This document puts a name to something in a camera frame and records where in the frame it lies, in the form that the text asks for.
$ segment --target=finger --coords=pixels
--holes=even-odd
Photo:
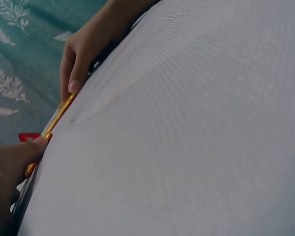
[[[20,198],[21,192],[18,189],[15,189],[14,193],[13,193],[13,198],[11,201],[11,205],[15,204],[18,199]]]
[[[20,163],[24,168],[34,162],[40,160],[48,140],[44,137],[39,137],[32,142],[21,143],[16,146],[9,147],[9,152],[13,160]]]
[[[75,62],[75,52],[66,45],[63,50],[63,55],[60,64],[60,92],[62,102],[66,101],[70,96],[68,91],[69,78]]]
[[[85,54],[79,51],[76,55],[76,60],[71,71],[68,91],[70,93],[78,93],[84,85],[89,71],[91,60]]]

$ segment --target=teal fabric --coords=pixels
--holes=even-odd
[[[0,144],[41,132],[60,102],[65,40],[106,0],[0,0]]]

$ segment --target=red clip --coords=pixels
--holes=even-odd
[[[40,137],[40,134],[38,133],[22,133],[19,134],[19,140],[23,143],[23,142],[31,142],[34,139]]]

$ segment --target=white mesh fabric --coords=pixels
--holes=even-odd
[[[54,130],[21,236],[295,236],[295,0],[162,0]]]

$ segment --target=fingernail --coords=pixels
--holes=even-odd
[[[73,80],[68,87],[70,93],[77,93],[80,89],[80,82],[77,80]]]
[[[48,140],[46,138],[40,136],[37,139],[34,139],[32,142],[40,145],[41,147],[45,147],[45,146],[47,146]]]

